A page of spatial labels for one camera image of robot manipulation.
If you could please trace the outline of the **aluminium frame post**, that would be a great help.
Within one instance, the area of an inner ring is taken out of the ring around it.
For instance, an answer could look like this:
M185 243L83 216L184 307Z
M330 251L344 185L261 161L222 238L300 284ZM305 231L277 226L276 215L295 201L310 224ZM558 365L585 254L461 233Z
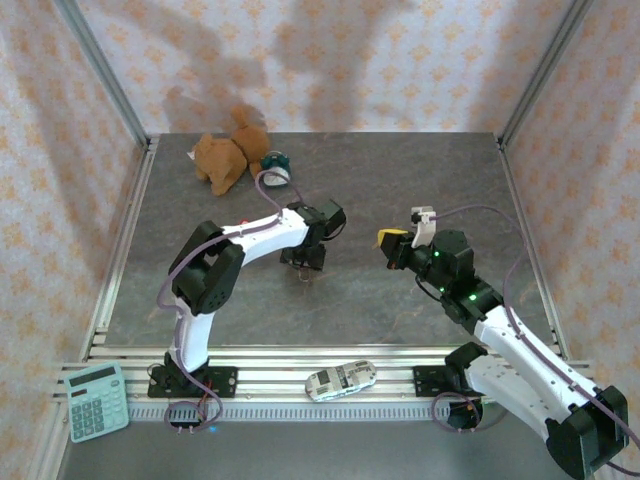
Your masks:
M71 32L79 42L80 48L89 64L98 76L107 95L114 103L136 144L146 150L151 142L138 115L129 101L107 56L99 45L88 21L80 9L77 0L53 0Z
M593 3L594 0L571 0L567 12L555 30L512 114L496 137L501 152L506 152L515 140Z

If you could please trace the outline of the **green alarm clock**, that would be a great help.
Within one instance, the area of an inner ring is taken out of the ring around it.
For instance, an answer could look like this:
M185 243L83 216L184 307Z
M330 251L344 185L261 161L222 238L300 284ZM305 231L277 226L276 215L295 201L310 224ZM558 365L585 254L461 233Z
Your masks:
M280 151L270 151L261 160L263 170L272 170L263 177L263 183L269 188L283 187L291 179L290 158Z

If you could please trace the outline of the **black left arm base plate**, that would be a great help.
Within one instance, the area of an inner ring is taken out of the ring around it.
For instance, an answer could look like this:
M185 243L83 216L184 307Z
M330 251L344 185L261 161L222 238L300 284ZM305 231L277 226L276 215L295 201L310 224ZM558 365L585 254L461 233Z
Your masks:
M236 367L202 367L192 373L197 382L218 397L234 398L238 383ZM157 365L151 369L147 395L150 398L199 398L205 390L194 384L180 370Z

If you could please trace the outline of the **mint green calculator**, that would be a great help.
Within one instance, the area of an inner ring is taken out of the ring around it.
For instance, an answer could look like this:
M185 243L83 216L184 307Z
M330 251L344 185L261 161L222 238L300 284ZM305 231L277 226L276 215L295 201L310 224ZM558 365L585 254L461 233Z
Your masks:
M117 362L72 373L64 379L64 386L73 443L93 440L128 426L125 379Z

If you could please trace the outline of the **aluminium table side rail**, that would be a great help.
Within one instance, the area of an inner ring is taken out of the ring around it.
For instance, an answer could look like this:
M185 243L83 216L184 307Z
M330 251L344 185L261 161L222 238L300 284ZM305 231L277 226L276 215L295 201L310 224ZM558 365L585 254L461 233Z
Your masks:
M540 263L540 258L536 251L535 242L532 237L532 232L527 220L524 204L522 202L521 195L517 186L514 170L509 163L508 156L504 149L499 150L499 156L503 165L507 182L509 184L509 189L511 191L518 220L524 235L529 263L536 278L547 322L549 324L551 335L554 340L555 352L565 360L572 360L573 356L571 354L571 350L567 343L567 339L558 316L558 310L547 284L547 280Z
M159 142L160 135L150 138L135 170L133 183L126 197L118 225L106 275L82 343L78 358L80 362L88 360L94 337L98 331L108 329Z

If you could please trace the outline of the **brown plush dog toy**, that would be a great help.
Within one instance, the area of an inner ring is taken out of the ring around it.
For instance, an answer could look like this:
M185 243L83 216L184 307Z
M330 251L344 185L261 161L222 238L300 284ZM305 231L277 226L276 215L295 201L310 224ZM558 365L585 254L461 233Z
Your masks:
M207 181L216 197L226 194L246 171L256 178L271 146L266 128L250 117L246 106L232 107L230 115L234 130L228 137L203 134L193 148L196 177Z

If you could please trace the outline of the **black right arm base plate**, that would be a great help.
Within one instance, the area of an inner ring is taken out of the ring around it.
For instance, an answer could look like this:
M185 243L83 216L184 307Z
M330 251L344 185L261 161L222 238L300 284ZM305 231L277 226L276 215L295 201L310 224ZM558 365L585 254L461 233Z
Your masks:
M414 366L413 385L417 397L433 397L443 393L457 393L466 397L480 397L463 374L446 365Z

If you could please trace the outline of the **white toy car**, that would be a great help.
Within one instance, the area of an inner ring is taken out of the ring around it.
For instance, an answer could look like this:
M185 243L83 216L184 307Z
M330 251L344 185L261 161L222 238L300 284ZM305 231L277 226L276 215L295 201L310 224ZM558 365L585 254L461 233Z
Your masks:
M314 402L324 402L358 393L376 381L376 367L368 360L359 360L311 374L305 381L305 393Z

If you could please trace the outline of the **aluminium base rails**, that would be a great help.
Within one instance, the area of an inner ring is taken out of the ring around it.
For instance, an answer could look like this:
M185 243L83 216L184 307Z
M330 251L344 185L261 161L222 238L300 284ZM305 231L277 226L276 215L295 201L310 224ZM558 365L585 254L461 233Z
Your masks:
M415 401L413 368L440 365L452 346L351 345L351 346L216 346L209 350L212 366L238 369L232 403L308 403L306 378L323 368L355 360L369 360L377 369L376 383L358 394L340 398L340 403L409 403ZM66 363L54 376L52 397L67 399L64 379L89 366L116 361L126 381L130 401L163 402L167 398L147 395L148 372L163 362L162 348L104 347L95 345L85 363Z

